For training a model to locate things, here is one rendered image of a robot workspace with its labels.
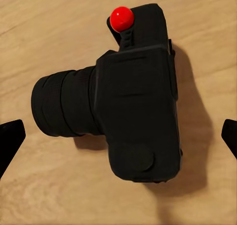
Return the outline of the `digital camera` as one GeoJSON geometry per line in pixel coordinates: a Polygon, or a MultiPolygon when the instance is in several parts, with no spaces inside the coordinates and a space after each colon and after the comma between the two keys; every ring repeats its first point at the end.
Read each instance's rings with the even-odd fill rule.
{"type": "Polygon", "coordinates": [[[159,182],[181,170],[175,51],[157,3],[118,7],[107,19],[119,50],[96,65],[39,79],[32,116],[47,136],[106,137],[121,179],[159,182]]]}

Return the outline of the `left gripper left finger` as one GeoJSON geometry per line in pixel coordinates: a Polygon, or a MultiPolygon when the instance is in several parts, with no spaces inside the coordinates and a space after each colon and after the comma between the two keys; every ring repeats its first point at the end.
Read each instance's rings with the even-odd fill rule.
{"type": "Polygon", "coordinates": [[[0,179],[26,138],[21,119],[0,125],[0,179]]]}

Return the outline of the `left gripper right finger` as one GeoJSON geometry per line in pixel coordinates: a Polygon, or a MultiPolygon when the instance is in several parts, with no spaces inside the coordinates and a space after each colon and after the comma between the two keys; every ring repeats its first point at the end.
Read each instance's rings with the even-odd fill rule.
{"type": "Polygon", "coordinates": [[[237,159],[237,121],[226,119],[221,136],[237,159]]]}

